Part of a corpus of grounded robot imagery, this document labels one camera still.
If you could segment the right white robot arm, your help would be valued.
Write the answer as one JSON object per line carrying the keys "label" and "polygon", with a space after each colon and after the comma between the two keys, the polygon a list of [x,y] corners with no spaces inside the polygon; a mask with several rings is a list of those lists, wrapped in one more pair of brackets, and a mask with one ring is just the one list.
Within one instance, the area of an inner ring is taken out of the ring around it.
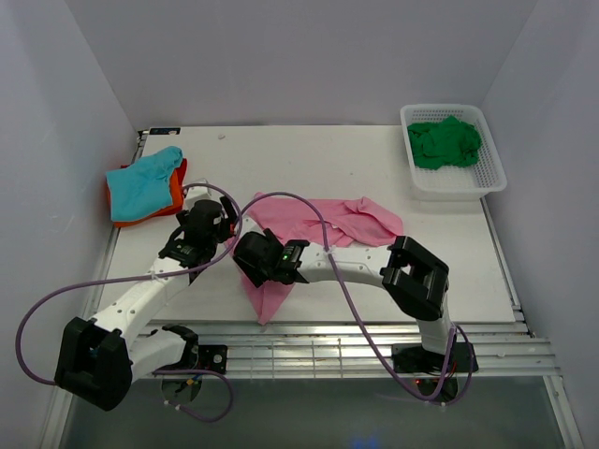
{"label": "right white robot arm", "polygon": [[419,345],[392,346],[394,370],[399,373],[478,371],[474,348],[451,334],[446,305],[449,268],[414,239],[397,237],[382,247],[326,249],[292,239],[281,243],[272,232],[250,231],[233,250],[233,260],[256,287],[265,282],[290,285],[335,281],[385,290],[399,309],[414,318]]}

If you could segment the pink t shirt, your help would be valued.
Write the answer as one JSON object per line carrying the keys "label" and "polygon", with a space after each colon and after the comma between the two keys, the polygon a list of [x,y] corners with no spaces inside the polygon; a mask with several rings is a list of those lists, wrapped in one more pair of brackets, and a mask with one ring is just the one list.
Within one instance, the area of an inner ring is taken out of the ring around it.
{"label": "pink t shirt", "polygon": [[354,243],[380,247],[403,234],[400,216],[366,196],[358,199],[261,198],[244,213],[261,229],[268,228],[282,243],[305,239],[331,247]]}

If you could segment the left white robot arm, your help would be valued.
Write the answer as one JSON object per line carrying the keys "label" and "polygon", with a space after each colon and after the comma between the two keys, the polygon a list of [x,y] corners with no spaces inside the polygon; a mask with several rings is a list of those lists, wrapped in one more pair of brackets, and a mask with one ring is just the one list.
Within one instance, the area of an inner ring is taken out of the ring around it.
{"label": "left white robot arm", "polygon": [[178,213],[178,225],[146,278],[91,318],[65,327],[54,382],[65,391],[110,411],[138,379],[161,369],[185,374],[198,362],[198,336],[181,325],[141,331],[169,302],[192,285],[233,238],[238,209],[226,196],[202,198]]}

